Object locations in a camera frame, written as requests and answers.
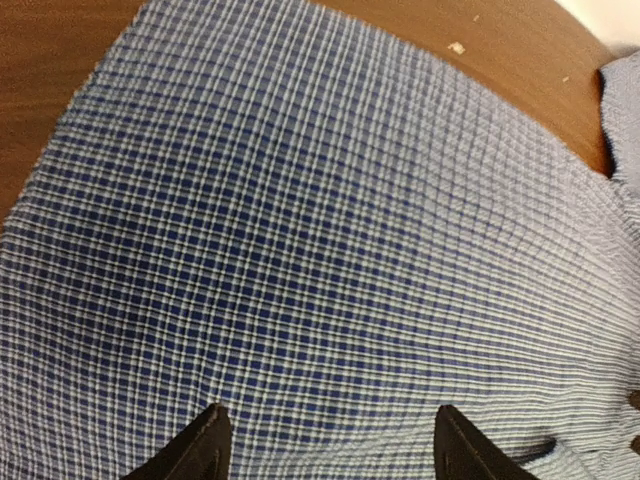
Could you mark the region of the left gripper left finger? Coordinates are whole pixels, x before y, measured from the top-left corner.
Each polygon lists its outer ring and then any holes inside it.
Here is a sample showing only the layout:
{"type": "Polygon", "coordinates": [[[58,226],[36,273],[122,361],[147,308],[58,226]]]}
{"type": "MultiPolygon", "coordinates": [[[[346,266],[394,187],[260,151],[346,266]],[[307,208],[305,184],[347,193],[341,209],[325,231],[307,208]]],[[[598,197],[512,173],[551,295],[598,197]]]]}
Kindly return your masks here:
{"type": "Polygon", "coordinates": [[[211,404],[155,456],[124,479],[227,479],[231,445],[228,410],[211,404]]]}

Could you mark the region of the blue checkered shirt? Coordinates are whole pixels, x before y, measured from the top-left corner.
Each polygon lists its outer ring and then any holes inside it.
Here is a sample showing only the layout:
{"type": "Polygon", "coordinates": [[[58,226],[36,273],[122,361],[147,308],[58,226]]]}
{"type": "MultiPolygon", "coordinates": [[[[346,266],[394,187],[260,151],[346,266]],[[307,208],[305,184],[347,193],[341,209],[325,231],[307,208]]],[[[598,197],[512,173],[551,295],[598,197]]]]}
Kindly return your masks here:
{"type": "Polygon", "coordinates": [[[614,172],[307,1],[151,1],[1,238],[1,475],[119,479],[210,405],[232,479],[431,479],[439,408],[639,475],[639,59],[614,172]]]}

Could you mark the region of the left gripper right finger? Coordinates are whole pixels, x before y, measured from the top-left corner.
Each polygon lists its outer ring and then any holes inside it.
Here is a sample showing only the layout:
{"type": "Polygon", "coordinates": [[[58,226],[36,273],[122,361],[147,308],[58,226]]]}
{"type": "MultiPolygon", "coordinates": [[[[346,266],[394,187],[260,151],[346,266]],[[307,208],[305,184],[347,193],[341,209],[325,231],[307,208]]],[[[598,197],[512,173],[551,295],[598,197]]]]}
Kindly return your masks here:
{"type": "Polygon", "coordinates": [[[442,405],[434,429],[437,480],[534,480],[453,405],[442,405]]]}

